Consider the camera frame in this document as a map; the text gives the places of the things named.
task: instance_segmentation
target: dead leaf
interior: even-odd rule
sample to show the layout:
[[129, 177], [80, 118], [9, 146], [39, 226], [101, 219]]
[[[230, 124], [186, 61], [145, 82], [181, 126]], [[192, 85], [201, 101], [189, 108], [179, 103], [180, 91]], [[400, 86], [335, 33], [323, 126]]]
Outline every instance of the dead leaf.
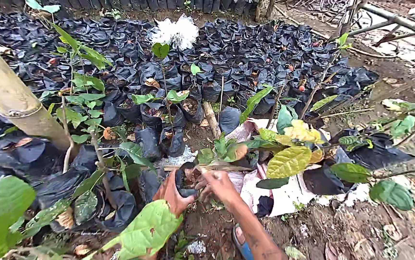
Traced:
[[29, 143], [29, 142], [31, 142], [33, 139], [32, 138], [30, 138], [30, 137], [25, 137], [25, 138], [23, 138], [23, 139], [21, 139], [21, 140], [19, 140], [14, 146], [15, 147], [20, 147], [20, 146], [23, 146], [23, 145], [25, 145], [25, 144], [27, 144], [27, 143]]
[[135, 134], [130, 134], [127, 136], [127, 139], [129, 139], [130, 141], [135, 141]]
[[161, 86], [159, 86], [159, 83], [153, 78], [149, 78], [149, 79], [145, 80], [145, 85], [153, 86], [153, 87], [156, 87], [156, 88], [161, 87]]
[[70, 229], [74, 225], [74, 220], [72, 218], [72, 208], [69, 207], [65, 212], [58, 215], [56, 221], [65, 229]]
[[209, 122], [207, 119], [203, 119], [203, 121], [201, 121], [200, 126], [209, 126]]
[[103, 130], [103, 137], [107, 140], [114, 140], [116, 139], [118, 136], [116, 133], [114, 133], [111, 130], [111, 127], [106, 127], [105, 130]]
[[83, 256], [83, 255], [86, 255], [91, 250], [92, 249], [90, 249], [88, 245], [82, 244], [74, 248], [74, 254], [78, 256]]

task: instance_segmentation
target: hand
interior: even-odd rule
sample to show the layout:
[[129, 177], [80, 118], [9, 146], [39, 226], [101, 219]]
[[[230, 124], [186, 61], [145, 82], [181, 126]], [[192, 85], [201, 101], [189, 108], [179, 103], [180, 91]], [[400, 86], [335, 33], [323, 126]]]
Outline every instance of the hand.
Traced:
[[157, 199], [167, 201], [170, 212], [178, 217], [188, 207], [188, 204], [194, 202], [195, 195], [187, 198], [180, 196], [176, 187], [176, 170], [173, 170], [154, 194], [153, 200]]
[[232, 212], [232, 205], [238, 201], [243, 201], [239, 193], [235, 190], [234, 184], [228, 177], [227, 172], [203, 171], [195, 189], [199, 190], [202, 187], [205, 188], [200, 195], [201, 201], [209, 201], [215, 195], [230, 212]]

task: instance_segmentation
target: blue sandal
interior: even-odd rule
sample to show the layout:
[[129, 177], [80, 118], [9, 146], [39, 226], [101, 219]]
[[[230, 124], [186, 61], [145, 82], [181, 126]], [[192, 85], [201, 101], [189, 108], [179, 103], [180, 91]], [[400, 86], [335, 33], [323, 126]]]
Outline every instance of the blue sandal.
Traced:
[[236, 247], [240, 251], [241, 255], [246, 260], [254, 260], [254, 257], [252, 256], [251, 249], [249, 248], [248, 242], [245, 241], [243, 245], [241, 245], [238, 241], [238, 238], [236, 236], [235, 230], [237, 228], [240, 228], [239, 224], [236, 224], [234, 229], [232, 230], [232, 237], [233, 241], [235, 242]]

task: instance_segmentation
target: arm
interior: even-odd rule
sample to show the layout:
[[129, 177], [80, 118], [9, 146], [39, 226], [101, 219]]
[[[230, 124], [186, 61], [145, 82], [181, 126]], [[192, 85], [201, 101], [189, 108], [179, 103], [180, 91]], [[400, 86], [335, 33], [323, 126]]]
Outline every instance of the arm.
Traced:
[[215, 194], [226, 209], [231, 212], [240, 224], [246, 241], [250, 245], [254, 260], [287, 260], [283, 251], [273, 242], [270, 235], [262, 227], [256, 216], [250, 211], [248, 205], [236, 192], [227, 172], [210, 171], [203, 173], [204, 180], [199, 186], [205, 185], [201, 200], [210, 194]]

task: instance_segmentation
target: yellowing leaf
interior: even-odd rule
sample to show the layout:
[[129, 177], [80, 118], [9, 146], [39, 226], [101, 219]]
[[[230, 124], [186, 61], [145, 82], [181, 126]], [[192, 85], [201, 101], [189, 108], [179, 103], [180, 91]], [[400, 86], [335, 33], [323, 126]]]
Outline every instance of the yellowing leaf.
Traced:
[[268, 178], [283, 178], [303, 171], [310, 161], [312, 152], [308, 147], [290, 147], [277, 153], [269, 162]]

